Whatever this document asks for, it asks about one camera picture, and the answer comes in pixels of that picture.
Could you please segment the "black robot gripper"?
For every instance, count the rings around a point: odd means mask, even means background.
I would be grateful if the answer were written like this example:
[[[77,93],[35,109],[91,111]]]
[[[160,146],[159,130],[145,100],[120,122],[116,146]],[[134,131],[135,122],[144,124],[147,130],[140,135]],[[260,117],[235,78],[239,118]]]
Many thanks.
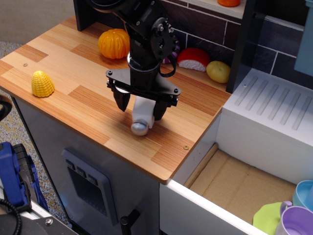
[[[167,107],[176,106],[181,89],[167,80],[176,72],[176,62],[170,55],[173,70],[168,74],[160,73],[160,65],[154,69],[142,71],[130,66],[128,69],[106,71],[107,87],[113,92],[114,99],[120,110],[126,110],[130,96],[136,95],[156,101],[153,115],[161,120]]]

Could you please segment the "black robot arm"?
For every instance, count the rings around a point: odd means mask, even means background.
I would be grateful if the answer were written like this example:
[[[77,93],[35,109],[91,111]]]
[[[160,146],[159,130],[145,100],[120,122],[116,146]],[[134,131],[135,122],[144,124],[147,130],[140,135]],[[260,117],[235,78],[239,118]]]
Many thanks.
[[[161,120],[166,109],[176,106],[181,90],[167,80],[176,72],[172,56],[178,44],[168,23],[166,10],[158,0],[89,0],[99,12],[113,12],[124,23],[130,37],[128,69],[109,70],[107,86],[120,110],[130,96],[154,100],[153,115]]]

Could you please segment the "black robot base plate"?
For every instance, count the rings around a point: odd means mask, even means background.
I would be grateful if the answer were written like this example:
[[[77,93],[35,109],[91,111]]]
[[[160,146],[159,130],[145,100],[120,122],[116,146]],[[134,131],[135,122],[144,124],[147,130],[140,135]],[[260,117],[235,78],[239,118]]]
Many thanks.
[[[18,235],[76,235],[72,229],[53,217],[29,219],[22,216],[22,228]],[[0,234],[14,235],[17,225],[15,216],[2,214],[0,216]]]

